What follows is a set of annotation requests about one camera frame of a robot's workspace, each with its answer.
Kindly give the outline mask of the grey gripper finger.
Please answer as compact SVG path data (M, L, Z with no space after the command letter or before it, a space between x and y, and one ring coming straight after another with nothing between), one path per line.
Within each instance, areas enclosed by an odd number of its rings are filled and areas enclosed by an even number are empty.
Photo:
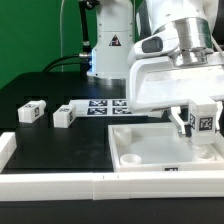
M222 101L217 101L217 112L216 112L216 122L215 122L215 128L216 128L216 132L220 131L220 124L219 124L219 120L223 111L223 103Z

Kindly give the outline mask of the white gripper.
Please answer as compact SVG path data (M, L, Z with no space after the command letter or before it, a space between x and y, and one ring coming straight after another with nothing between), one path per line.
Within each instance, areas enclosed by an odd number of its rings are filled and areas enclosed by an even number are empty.
M144 0L136 15L141 40L132 47L126 81L132 112L185 106L193 98L224 100L224 53L212 31L220 0ZM189 142L190 125L169 108L175 138Z

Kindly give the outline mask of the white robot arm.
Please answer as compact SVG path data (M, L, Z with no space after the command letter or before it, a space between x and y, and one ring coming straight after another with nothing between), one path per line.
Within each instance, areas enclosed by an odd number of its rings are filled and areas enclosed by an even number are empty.
M167 109L179 134L210 144L224 102L224 51L213 39L221 0L79 0L97 15L87 78L124 83L132 112Z

